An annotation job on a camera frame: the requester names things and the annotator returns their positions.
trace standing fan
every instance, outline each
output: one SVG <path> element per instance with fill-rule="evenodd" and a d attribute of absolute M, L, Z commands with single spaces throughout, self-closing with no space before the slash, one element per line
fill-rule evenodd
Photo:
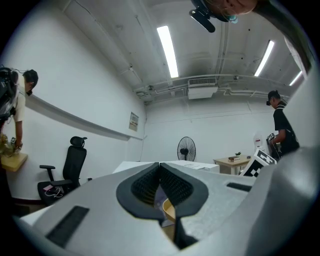
<path fill-rule="evenodd" d="M 196 158 L 196 145 L 192 138 L 183 137 L 178 145 L 177 155 L 179 160 L 193 162 Z"/>

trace black office chair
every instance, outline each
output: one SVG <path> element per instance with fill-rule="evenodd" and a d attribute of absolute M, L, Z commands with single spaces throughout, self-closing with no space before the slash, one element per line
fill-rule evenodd
<path fill-rule="evenodd" d="M 86 137 L 76 136 L 71 138 L 71 146 L 68 149 L 62 172 L 64 180 L 54 180 L 52 174 L 52 170 L 56 169 L 54 166 L 39 166 L 41 169 L 47 169 L 50 178 L 50 181 L 39 182 L 37 186 L 39 196 L 45 205 L 54 204 L 59 198 L 80 186 L 79 176 L 87 156 L 87 150 L 84 148 L 86 139 Z"/>

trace baseboard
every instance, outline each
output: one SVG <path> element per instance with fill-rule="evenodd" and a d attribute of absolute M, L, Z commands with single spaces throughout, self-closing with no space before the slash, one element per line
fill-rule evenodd
<path fill-rule="evenodd" d="M 20 205 L 44 205 L 44 202 L 42 200 L 32 200 L 32 199 L 22 199 L 22 198 L 12 198 L 13 202 L 15 204 L 20 204 Z"/>

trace ceiling vent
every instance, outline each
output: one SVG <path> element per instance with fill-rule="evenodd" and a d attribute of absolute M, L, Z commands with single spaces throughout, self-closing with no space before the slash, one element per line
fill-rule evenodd
<path fill-rule="evenodd" d="M 211 98 L 218 90 L 216 84 L 217 79 L 215 77 L 190 79 L 188 81 L 188 98 L 190 100 Z"/>

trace fluorescent light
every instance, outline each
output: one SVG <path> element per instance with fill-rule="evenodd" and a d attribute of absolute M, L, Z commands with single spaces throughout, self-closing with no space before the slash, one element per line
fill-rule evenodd
<path fill-rule="evenodd" d="M 289 84 L 289 86 L 292 86 L 297 80 L 298 78 L 302 75 L 302 71 L 299 72 L 299 74 L 296 75 L 296 77 L 292 80 L 292 82 Z"/>
<path fill-rule="evenodd" d="M 266 65 L 267 60 L 268 60 L 268 58 L 269 58 L 269 56 L 271 54 L 271 51 L 272 51 L 272 48 L 274 47 L 274 45 L 275 45 L 275 43 L 270 40 L 269 43 L 268 43 L 268 46 L 266 48 L 266 51 L 264 53 L 264 56 L 262 58 L 262 61 L 261 61 L 260 65 L 259 65 L 258 69 L 256 70 L 255 74 L 254 74 L 255 77 L 258 77 L 260 75 L 262 69 Z"/>
<path fill-rule="evenodd" d="M 158 27 L 156 30 L 158 30 L 158 34 L 162 43 L 162 47 L 166 57 L 166 62 L 168 63 L 171 78 L 177 78 L 179 77 L 178 67 L 174 45 L 172 43 L 169 28 L 168 26 L 161 26 Z"/>

